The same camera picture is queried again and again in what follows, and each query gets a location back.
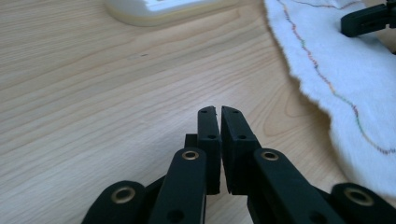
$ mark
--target light wood grain surface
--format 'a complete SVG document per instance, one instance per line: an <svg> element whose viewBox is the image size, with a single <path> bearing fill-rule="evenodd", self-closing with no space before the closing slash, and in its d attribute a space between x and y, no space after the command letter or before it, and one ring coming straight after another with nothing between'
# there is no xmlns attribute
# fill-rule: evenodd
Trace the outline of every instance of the light wood grain surface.
<svg viewBox="0 0 396 224"><path fill-rule="evenodd" d="M146 28L103 0L1 1L0 223L80 223L109 185L151 183L208 105L329 191L346 181L330 121L288 72L261 0ZM206 223L252 223L224 184L207 199Z"/></svg>

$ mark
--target white cloth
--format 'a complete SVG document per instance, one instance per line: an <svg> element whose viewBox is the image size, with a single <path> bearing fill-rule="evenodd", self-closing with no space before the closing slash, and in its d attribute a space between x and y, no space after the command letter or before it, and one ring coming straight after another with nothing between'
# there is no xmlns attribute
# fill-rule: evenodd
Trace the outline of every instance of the white cloth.
<svg viewBox="0 0 396 224"><path fill-rule="evenodd" d="M331 118L347 178L396 197L396 56L374 34L349 38L341 18L356 0L264 0L300 90Z"/></svg>

